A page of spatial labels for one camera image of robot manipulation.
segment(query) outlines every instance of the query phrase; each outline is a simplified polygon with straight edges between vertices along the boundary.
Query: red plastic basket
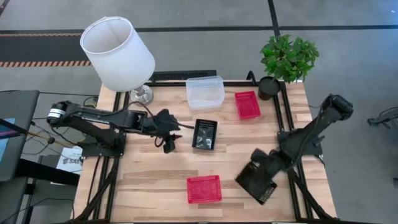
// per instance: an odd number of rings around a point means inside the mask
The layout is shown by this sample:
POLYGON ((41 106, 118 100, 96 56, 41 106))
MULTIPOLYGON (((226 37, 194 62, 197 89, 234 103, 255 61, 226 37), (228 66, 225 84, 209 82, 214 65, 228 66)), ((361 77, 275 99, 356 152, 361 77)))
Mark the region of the red plastic basket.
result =
POLYGON ((210 175, 206 177, 187 178, 188 203, 207 203, 221 201, 220 177, 210 175))
POLYGON ((240 119, 250 119, 261 116, 259 102, 254 91, 235 93, 235 103, 240 119))

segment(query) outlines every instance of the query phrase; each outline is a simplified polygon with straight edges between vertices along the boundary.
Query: gray floor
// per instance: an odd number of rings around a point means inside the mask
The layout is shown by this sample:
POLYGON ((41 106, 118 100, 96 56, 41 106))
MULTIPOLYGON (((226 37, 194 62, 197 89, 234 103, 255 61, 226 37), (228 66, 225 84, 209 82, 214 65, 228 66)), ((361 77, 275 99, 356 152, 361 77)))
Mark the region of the gray floor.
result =
MULTIPOLYGON (((398 24, 398 3, 388 0, 274 0, 280 26, 398 24)), ((0 30, 82 29, 103 16, 124 16, 135 27, 269 26, 265 0, 11 0, 0 16, 0 30)), ((321 57, 305 89, 309 103, 319 105, 329 93, 354 104, 354 115, 326 131, 322 146, 338 216, 344 220, 396 223, 398 189, 397 133, 371 128, 366 119, 397 106, 398 30, 283 31, 317 43, 321 57)), ((263 75, 259 49, 271 31, 180 32, 141 34, 154 54, 158 71, 217 69, 224 79, 244 78, 248 70, 263 75)), ((100 80, 92 67, 0 68, 0 90, 39 89, 97 94, 100 80)), ((84 98, 41 95, 35 117, 43 117, 54 101, 84 98)), ((78 133, 69 137, 79 140, 78 133)), ((31 142, 26 151, 38 151, 31 142)), ((70 205, 45 205, 32 223, 59 222, 70 205)))

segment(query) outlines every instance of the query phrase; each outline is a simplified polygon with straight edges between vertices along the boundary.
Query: table lamp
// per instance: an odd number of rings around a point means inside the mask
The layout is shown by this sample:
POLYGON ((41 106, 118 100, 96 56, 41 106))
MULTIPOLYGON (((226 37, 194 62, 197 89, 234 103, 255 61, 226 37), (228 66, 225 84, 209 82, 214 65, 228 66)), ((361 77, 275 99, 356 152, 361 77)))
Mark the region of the table lamp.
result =
POLYGON ((149 104, 153 100, 151 88, 144 84, 155 70, 155 59, 130 21, 104 17, 84 31, 80 45, 104 86, 131 91, 132 101, 149 104))

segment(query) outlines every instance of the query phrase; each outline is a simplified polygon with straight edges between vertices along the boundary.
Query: clear plastic box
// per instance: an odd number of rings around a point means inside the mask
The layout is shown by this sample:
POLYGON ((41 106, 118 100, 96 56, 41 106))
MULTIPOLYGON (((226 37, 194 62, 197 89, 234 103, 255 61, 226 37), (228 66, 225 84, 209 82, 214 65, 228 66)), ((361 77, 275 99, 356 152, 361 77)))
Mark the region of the clear plastic box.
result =
POLYGON ((192 110, 220 107, 225 98, 223 78, 214 76, 187 79, 187 98, 192 110))

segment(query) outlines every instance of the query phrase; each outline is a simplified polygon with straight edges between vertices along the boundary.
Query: wooden tabletop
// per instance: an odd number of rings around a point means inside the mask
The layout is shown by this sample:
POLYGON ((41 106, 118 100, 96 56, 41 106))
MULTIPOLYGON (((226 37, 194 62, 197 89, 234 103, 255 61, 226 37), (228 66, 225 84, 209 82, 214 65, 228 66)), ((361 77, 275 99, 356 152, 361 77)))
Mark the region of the wooden tabletop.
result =
MULTIPOLYGON (((176 133, 176 150, 164 154, 154 146, 154 138, 128 134, 125 153, 120 160, 111 222, 270 222, 295 220, 287 174, 274 177, 278 185, 271 198, 258 204, 234 178, 250 160, 255 148, 269 152, 278 146, 279 130, 273 100, 258 98, 261 117, 239 120, 234 93, 255 91, 256 87, 225 87, 225 100, 220 108, 211 111, 191 111, 185 87, 153 87, 155 98, 148 106, 153 113, 167 108, 179 122, 194 126, 195 120, 218 122, 215 150, 203 152, 192 148, 193 130, 182 128, 176 133), (187 177, 219 175, 222 201, 188 204, 187 177)), ((287 85, 290 107, 296 128, 312 120, 302 83, 287 85)), ((112 110, 115 92, 102 86, 98 109, 112 110)), ((283 101, 280 100, 285 120, 283 101)), ((132 110, 144 110, 132 105, 132 110)), ((84 161, 75 197, 75 212, 85 208, 96 158, 84 161)), ((97 170, 93 196, 98 188, 101 164, 97 170)), ((303 167, 309 191, 327 213, 335 216, 328 180, 323 165, 313 156, 303 157, 303 167)), ((301 214, 305 210, 297 189, 301 214)), ((101 204, 100 218, 104 217, 107 193, 101 204)))

